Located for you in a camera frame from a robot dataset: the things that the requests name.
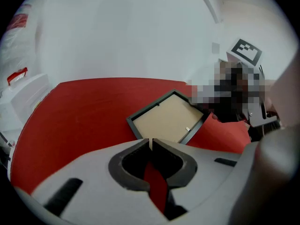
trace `plastic wrapped item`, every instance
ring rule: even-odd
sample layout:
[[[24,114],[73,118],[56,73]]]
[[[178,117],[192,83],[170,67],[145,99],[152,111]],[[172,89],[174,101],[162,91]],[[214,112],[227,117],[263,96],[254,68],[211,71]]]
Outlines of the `plastic wrapped item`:
[[[0,93],[13,73],[28,69],[36,75],[36,32],[44,0],[25,0],[16,11],[0,41]]]

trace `frame backing board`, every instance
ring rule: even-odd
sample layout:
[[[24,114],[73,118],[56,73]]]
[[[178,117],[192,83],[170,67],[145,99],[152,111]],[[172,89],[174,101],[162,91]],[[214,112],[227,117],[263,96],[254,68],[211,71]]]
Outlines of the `frame backing board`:
[[[188,97],[172,90],[127,118],[137,139],[160,138],[186,144],[209,114],[188,103]]]

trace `black picture frame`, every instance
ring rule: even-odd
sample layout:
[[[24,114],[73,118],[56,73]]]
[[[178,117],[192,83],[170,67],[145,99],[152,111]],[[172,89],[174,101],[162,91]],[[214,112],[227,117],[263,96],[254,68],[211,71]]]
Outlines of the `black picture frame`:
[[[161,102],[163,102],[164,100],[166,100],[167,98],[169,98],[172,95],[176,95],[176,96],[180,97],[181,99],[183,99],[184,101],[188,102],[188,97],[187,96],[185,96],[184,94],[182,94],[178,90],[173,89],[170,92],[164,94],[159,99],[155,100],[154,102],[150,103],[146,107],[142,108],[141,110],[135,112],[134,114],[132,114],[131,116],[126,118],[127,123],[129,124],[131,130],[133,131],[133,133],[134,133],[134,135],[137,139],[143,139],[143,137],[140,134],[140,132],[138,131],[138,129],[136,128],[136,126],[134,125],[133,121],[135,119],[137,119],[138,117],[142,116],[143,114],[145,114],[147,111],[151,110],[153,107],[159,105]],[[201,112],[203,113],[203,116],[190,129],[190,131],[179,141],[179,143],[187,144],[188,141],[191,140],[191,138],[196,134],[196,132],[199,130],[199,128],[202,126],[202,124],[206,121],[206,119],[208,118],[210,112],[203,112],[203,111],[201,111]]]

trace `red tabletop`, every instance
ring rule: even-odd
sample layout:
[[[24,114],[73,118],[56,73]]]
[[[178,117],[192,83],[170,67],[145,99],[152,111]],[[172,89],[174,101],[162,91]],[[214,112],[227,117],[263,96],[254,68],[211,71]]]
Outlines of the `red tabletop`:
[[[101,78],[60,83],[40,103],[19,137],[11,182],[31,194],[72,160],[136,140],[126,117],[172,89],[190,96],[184,82],[146,78]],[[243,122],[209,117],[188,145],[241,153],[250,143]]]

